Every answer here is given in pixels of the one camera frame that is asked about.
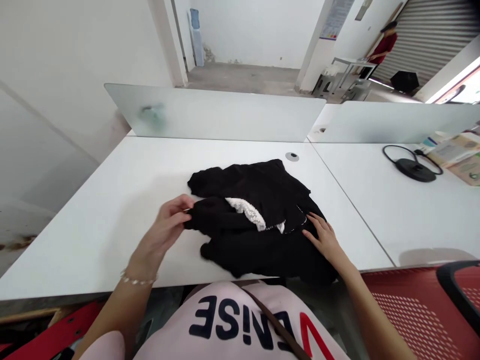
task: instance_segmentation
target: bracelet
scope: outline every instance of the bracelet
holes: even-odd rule
[[[153,280],[134,280],[134,279],[131,279],[128,276],[125,275],[125,270],[127,270],[127,269],[124,268],[120,273],[120,280],[123,281],[124,283],[132,283],[133,285],[137,285],[137,284],[139,284],[139,285],[152,285],[159,278],[159,275],[157,274],[155,276],[155,279],[153,279]]]

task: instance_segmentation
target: desk divider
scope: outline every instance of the desk divider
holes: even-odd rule
[[[138,137],[303,142],[326,100],[106,83]]]
[[[418,144],[435,131],[459,134],[478,120],[479,105],[347,101],[324,133],[317,123],[308,138],[313,143]]]

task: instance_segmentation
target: pink shirt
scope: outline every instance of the pink shirt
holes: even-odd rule
[[[244,287],[282,323],[312,359],[346,360],[347,355],[310,309],[283,286]],[[124,339],[109,332],[80,360],[123,360]],[[252,298],[231,282],[216,282],[186,301],[150,336],[134,360],[296,359]]]

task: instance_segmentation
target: poster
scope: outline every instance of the poster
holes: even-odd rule
[[[320,39],[337,40],[353,3],[354,0],[333,1],[326,17],[325,25],[321,29]]]

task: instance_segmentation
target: metal roller shutter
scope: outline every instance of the metal roller shutter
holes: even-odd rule
[[[480,33],[477,13],[466,0],[409,0],[396,20],[395,46],[373,73],[384,83],[404,70],[417,73],[425,85]]]

